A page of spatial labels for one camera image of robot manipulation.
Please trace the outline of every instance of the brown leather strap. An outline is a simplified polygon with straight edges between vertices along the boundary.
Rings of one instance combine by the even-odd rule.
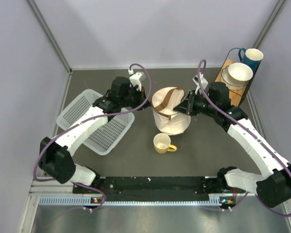
[[[175,115],[175,114],[177,114],[177,113],[172,114],[172,115],[167,115],[167,114],[161,113],[160,111],[167,107],[167,105],[168,105],[168,103],[169,103],[169,100],[170,100],[170,98],[171,98],[171,96],[172,96],[174,90],[181,90],[181,91],[183,91],[184,94],[183,94],[183,97],[182,97],[182,99],[181,99],[181,101],[182,101],[183,98],[184,98],[185,92],[184,92],[184,90],[183,90],[181,87],[176,87],[176,88],[170,89],[170,90],[167,92],[167,94],[166,94],[166,96],[165,96],[165,98],[163,99],[163,101],[162,101],[161,104],[159,104],[159,105],[156,106],[156,107],[153,107],[153,109],[154,109],[155,112],[157,112],[158,114],[160,114],[160,115],[163,116],[163,117],[168,118],[169,121],[171,121],[171,116],[173,116],[173,115]]]

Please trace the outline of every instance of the mug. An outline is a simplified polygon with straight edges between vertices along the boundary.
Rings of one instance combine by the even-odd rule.
[[[157,134],[153,139],[154,148],[157,153],[164,154],[168,151],[175,152],[177,147],[170,144],[170,137],[164,133]]]
[[[258,66],[260,65],[264,55],[263,53],[258,49],[240,49],[238,52],[239,60],[241,63],[246,64],[249,66],[253,72],[256,71]]]

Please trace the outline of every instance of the wooden board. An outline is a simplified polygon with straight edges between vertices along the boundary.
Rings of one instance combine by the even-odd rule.
[[[230,59],[227,59],[224,62],[223,66],[222,66],[222,69],[220,70],[217,78],[215,79],[215,82],[221,82],[222,70],[225,69],[227,66],[233,64],[233,63],[235,63],[235,62],[230,60]],[[230,90],[229,91],[229,98],[231,99],[231,104],[232,105],[235,105],[235,106],[239,105],[245,89],[246,89],[246,86],[244,86],[243,88],[241,88],[239,90]]]

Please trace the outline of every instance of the wall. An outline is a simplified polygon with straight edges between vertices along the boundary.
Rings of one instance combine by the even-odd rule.
[[[264,59],[251,92],[268,141],[291,161],[291,0],[259,49]]]
[[[251,47],[276,0],[35,0],[76,68],[220,66]]]
[[[0,233],[16,232],[67,73],[24,0],[0,1]]]

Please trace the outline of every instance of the white plastic basket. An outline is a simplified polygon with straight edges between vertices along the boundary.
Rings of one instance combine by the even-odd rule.
[[[66,130],[83,116],[90,106],[102,95],[87,89],[79,94],[57,117],[56,123]],[[131,124],[134,122],[133,113],[115,116],[110,122],[92,133],[83,144],[99,155],[108,154],[121,140]]]

